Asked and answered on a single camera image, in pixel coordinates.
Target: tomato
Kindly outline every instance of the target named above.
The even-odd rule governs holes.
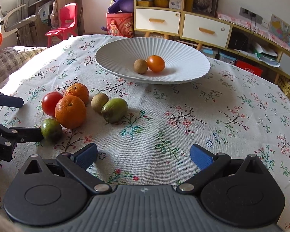
[[[165,62],[163,58],[158,55],[152,55],[147,59],[149,69],[153,72],[161,72],[165,68]]]
[[[42,99],[42,109],[45,114],[55,117],[55,108],[60,99],[63,98],[63,95],[59,92],[51,92],[44,96]]]

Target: blue gripper pad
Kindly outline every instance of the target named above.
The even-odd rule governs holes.
[[[71,155],[71,160],[83,169],[87,169],[91,164],[93,164],[98,157],[98,148],[94,143],[89,143],[87,146],[83,147],[81,150]]]
[[[201,170],[207,168],[210,164],[214,162],[214,154],[202,148],[199,145],[192,145],[190,148],[191,160],[200,168]]]

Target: drawer handle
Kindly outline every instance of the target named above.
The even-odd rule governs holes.
[[[159,22],[159,23],[164,23],[165,20],[162,20],[162,19],[155,19],[155,18],[149,18],[149,21],[150,22]]]
[[[205,28],[199,28],[199,31],[204,32],[204,33],[207,33],[207,34],[211,34],[211,35],[214,35],[215,34],[214,31],[210,31],[210,30],[205,29]]]

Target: white plate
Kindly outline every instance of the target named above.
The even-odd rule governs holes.
[[[165,61],[165,69],[154,73],[150,69],[141,75],[134,71],[135,60],[147,60],[158,55]],[[211,65],[196,49],[183,43],[162,38],[126,38],[102,46],[95,60],[107,72],[133,81],[148,84],[182,84],[206,75]]]

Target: plastic child chair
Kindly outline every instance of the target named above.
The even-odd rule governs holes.
[[[45,36],[48,37],[48,48],[52,45],[53,36],[58,37],[60,40],[67,40],[68,33],[71,33],[73,36],[78,36],[78,34],[74,31],[77,28],[77,4],[70,3],[61,8],[59,17],[61,26],[45,34]]]

